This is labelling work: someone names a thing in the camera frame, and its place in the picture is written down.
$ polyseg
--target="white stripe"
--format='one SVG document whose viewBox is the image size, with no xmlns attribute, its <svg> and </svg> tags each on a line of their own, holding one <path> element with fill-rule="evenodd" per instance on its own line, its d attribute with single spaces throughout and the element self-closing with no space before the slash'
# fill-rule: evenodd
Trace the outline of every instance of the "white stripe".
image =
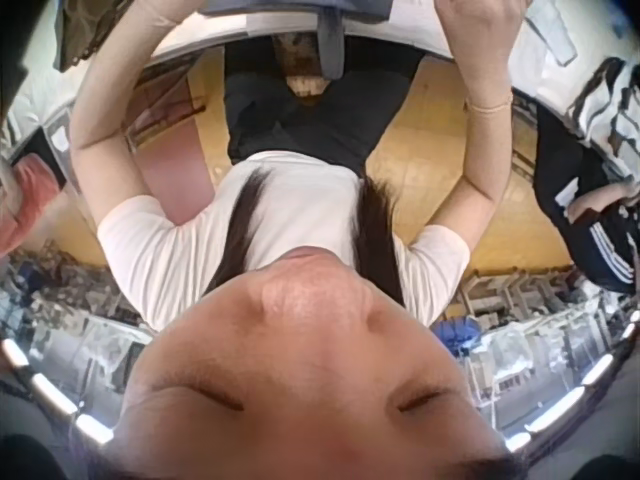
<svg viewBox="0 0 640 480">
<path fill-rule="evenodd" d="M 618 252 L 616 252 L 616 247 L 613 246 L 613 242 L 607 236 L 607 233 L 602 228 L 602 225 L 600 223 L 597 223 L 595 227 L 596 230 L 600 232 L 600 236 L 606 242 L 609 250 L 613 253 L 613 260 L 616 262 L 616 265 L 618 265 L 623 271 L 629 273 L 629 275 L 633 275 L 633 268 L 631 268 L 631 265 L 629 265 L 624 258 L 618 255 Z"/>
<path fill-rule="evenodd" d="M 594 227 L 591 227 L 590 229 L 591 235 L 593 236 L 593 240 L 596 242 L 596 246 L 598 247 L 598 250 L 600 251 L 600 255 L 602 256 L 602 258 L 604 259 L 604 261 L 606 262 L 606 264 L 609 266 L 609 268 L 611 269 L 611 271 L 613 272 L 613 274 L 618 278 L 618 280 L 620 280 L 623 283 L 631 283 L 631 280 L 626 278 L 626 276 L 624 276 L 620 271 L 618 271 L 618 269 L 615 267 L 613 260 L 610 256 L 610 253 L 608 250 L 606 250 L 606 247 L 604 246 L 604 244 L 602 243 L 602 239 L 598 236 L 598 234 L 596 233 L 596 230 Z"/>
<path fill-rule="evenodd" d="M 562 208 L 567 208 L 576 198 L 578 193 L 578 177 L 575 177 L 556 195 L 555 201 Z"/>
<path fill-rule="evenodd" d="M 631 248 L 633 248 L 634 250 L 638 250 L 638 247 L 636 247 L 636 242 L 633 239 L 633 237 L 627 233 L 627 241 L 629 242 L 629 245 L 631 245 Z"/>
<path fill-rule="evenodd" d="M 611 243 L 611 240 L 609 239 L 609 237 L 607 237 L 607 234 L 602 229 L 602 225 L 596 223 L 593 227 L 595 228 L 594 231 L 596 235 L 600 239 L 601 245 L 607 251 L 609 258 L 615 266 L 616 270 L 620 272 L 625 278 L 633 278 L 633 269 L 617 254 L 613 244 Z"/>
</svg>

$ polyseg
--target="clothing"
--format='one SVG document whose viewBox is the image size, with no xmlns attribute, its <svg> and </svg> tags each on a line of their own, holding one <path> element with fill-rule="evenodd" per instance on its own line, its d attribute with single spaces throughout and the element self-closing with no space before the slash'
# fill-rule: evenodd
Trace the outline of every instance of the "clothing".
<svg viewBox="0 0 640 480">
<path fill-rule="evenodd" d="M 47 205 L 60 193 L 56 177 L 38 155 L 27 155 L 13 169 L 22 189 L 22 205 L 14 218 L 1 207 L 0 198 L 0 257 L 24 241 Z"/>
<path fill-rule="evenodd" d="M 571 480 L 600 480 L 615 478 L 616 480 L 635 480 L 640 477 L 640 464 L 635 460 L 615 455 L 602 455 L 589 460 Z"/>
<path fill-rule="evenodd" d="M 583 147 L 562 122 L 538 106 L 536 199 L 562 235 L 572 260 L 596 285 L 635 293 L 633 250 L 640 240 L 638 209 L 620 202 L 602 212 L 588 211 L 573 225 L 565 212 L 576 198 L 608 185 L 601 157 Z"/>
<path fill-rule="evenodd" d="M 44 130 L 40 127 L 20 140 L 20 145 L 15 148 L 8 161 L 15 167 L 29 154 L 35 154 L 51 170 L 59 189 L 62 190 L 67 184 L 67 179 L 58 165 L 58 160 L 49 145 Z"/>
<path fill-rule="evenodd" d="M 28 435 L 0 438 L 0 465 L 5 480 L 67 480 L 51 450 Z"/>
<path fill-rule="evenodd" d="M 160 203 L 140 196 L 116 207 L 100 223 L 98 239 L 120 289 L 142 318 L 162 330 L 198 302 L 220 262 L 229 216 L 256 168 L 270 172 L 255 217 L 249 269 L 268 265 L 300 246 L 326 248 L 353 265 L 351 219 L 357 176 L 292 152 L 263 152 L 231 169 L 213 203 L 180 227 Z M 441 226 L 426 227 L 405 247 L 395 238 L 407 310 L 430 325 L 447 306 L 469 262 L 466 243 Z"/>
<path fill-rule="evenodd" d="M 64 0 L 58 2 L 55 68 L 64 72 L 86 60 L 107 39 L 133 0 Z"/>
<path fill-rule="evenodd" d="M 231 163 L 286 150 L 364 173 L 367 158 L 402 107 L 424 52 L 380 40 L 345 40 L 344 76 L 311 107 L 287 86 L 269 37 L 225 46 Z"/>
<path fill-rule="evenodd" d="M 606 59 L 569 108 L 571 128 L 619 179 L 640 179 L 640 65 Z"/>
<path fill-rule="evenodd" d="M 313 107 L 288 89 L 270 38 L 225 47 L 225 108 L 234 167 L 213 203 L 176 227 L 160 203 L 131 198 L 98 227 L 122 292 L 155 330 L 200 300 L 226 242 L 247 179 L 268 173 L 253 212 L 249 270 L 289 250 L 321 247 L 354 265 L 352 222 L 365 162 L 406 97 L 422 58 L 412 47 L 350 39 L 345 75 Z M 469 262 L 467 244 L 442 226 L 411 247 L 394 237 L 407 310 L 430 325 L 447 306 Z"/>
<path fill-rule="evenodd" d="M 567 67 L 578 58 L 578 51 L 555 0 L 534 0 L 527 10 L 526 19 L 547 45 L 558 65 Z"/>
</svg>

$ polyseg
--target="person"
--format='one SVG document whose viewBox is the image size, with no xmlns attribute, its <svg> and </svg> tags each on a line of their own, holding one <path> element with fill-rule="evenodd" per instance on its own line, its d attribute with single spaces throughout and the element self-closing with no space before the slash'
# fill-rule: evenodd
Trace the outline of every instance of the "person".
<svg viewBox="0 0 640 480">
<path fill-rule="evenodd" d="M 533 186 L 538 205 L 562 236 L 585 277 L 612 292 L 636 293 L 640 187 L 611 182 L 602 157 L 538 105 Z"/>
<path fill-rule="evenodd" d="M 15 167 L 0 157 L 0 258 L 22 244 L 59 193 L 54 173 L 35 153 Z"/>
<path fill-rule="evenodd" d="M 162 38 L 200 0 L 134 0 L 94 58 L 72 161 L 118 284 L 159 333 L 127 385 L 108 465 L 142 478 L 515 478 L 453 357 L 446 307 L 508 183 L 508 58 L 526 0 L 437 0 L 468 91 L 459 181 L 409 247 L 365 162 L 422 53 L 349 39 L 300 106 L 265 39 L 225 47 L 232 169 L 173 225 L 120 132 Z"/>
</svg>

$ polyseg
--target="ceiling light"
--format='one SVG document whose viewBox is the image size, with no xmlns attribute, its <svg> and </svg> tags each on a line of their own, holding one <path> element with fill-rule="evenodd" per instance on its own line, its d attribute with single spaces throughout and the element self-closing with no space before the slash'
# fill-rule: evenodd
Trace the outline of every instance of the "ceiling light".
<svg viewBox="0 0 640 480">
<path fill-rule="evenodd" d="M 551 426 L 556 420 L 573 407 L 584 395 L 584 387 L 576 387 L 567 393 L 549 410 L 536 418 L 531 425 L 525 425 L 525 428 L 531 433 L 538 433 Z"/>
<path fill-rule="evenodd" d="M 29 359 L 13 340 L 3 340 L 2 351 L 13 368 L 21 368 L 29 365 Z"/>
<path fill-rule="evenodd" d="M 583 385 L 593 385 L 602 376 L 602 374 L 609 368 L 609 365 L 613 362 L 613 355 L 607 353 L 593 366 L 591 370 L 582 379 Z"/>
<path fill-rule="evenodd" d="M 516 452 L 522 447 L 527 445 L 531 441 L 531 434 L 527 432 L 520 432 L 513 437 L 507 439 L 504 443 L 510 452 Z"/>
<path fill-rule="evenodd" d="M 41 395 L 65 415 L 73 415 L 78 411 L 78 407 L 41 373 L 35 374 L 31 379 L 31 383 Z"/>
<path fill-rule="evenodd" d="M 626 340 L 627 338 L 629 338 L 633 333 L 633 331 L 635 330 L 635 328 L 636 326 L 634 323 L 630 323 L 629 325 L 627 325 L 627 328 L 625 328 L 624 332 L 622 332 L 622 339 Z"/>
<path fill-rule="evenodd" d="M 113 430 L 105 427 L 90 415 L 85 415 L 84 413 L 80 415 L 76 420 L 76 425 L 85 435 L 100 445 L 104 445 L 113 438 Z"/>
</svg>

